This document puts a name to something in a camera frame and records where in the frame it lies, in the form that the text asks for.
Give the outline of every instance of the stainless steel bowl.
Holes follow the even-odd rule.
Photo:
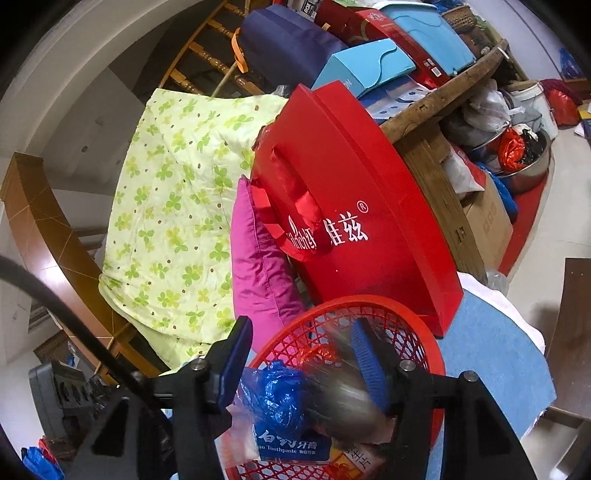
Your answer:
[[[503,185],[505,185],[512,194],[531,190],[542,181],[548,171],[548,165],[550,165],[551,140],[545,130],[538,131],[538,136],[540,137],[541,142],[545,142],[544,151],[540,158],[520,171],[506,175],[498,175],[500,181],[503,182]]]
[[[466,152],[468,158],[474,163],[482,162],[484,164],[491,163],[498,158],[499,146],[501,145],[501,135],[505,132],[506,128],[498,132],[486,143],[478,145],[469,152]]]

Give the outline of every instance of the red plastic bag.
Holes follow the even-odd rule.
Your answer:
[[[579,124],[579,111],[571,97],[557,89],[550,90],[547,97],[554,119],[560,127],[573,127]]]
[[[521,170],[527,165],[519,164],[525,153],[525,141],[513,128],[508,128],[501,135],[499,163],[507,173]]]

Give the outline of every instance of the pink pillow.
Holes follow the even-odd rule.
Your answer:
[[[252,320],[252,349],[259,352],[285,325],[304,313],[285,254],[261,223],[250,181],[238,181],[230,229],[234,314]]]

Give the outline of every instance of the red box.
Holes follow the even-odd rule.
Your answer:
[[[411,78],[427,88],[440,87],[450,77],[422,46],[394,20],[372,8],[347,8],[332,0],[323,0],[314,23],[329,24],[328,31],[350,47],[368,41],[391,38],[417,65]]]

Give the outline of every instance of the wicker basket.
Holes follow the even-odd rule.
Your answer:
[[[452,8],[442,15],[456,33],[468,33],[478,23],[470,5]]]

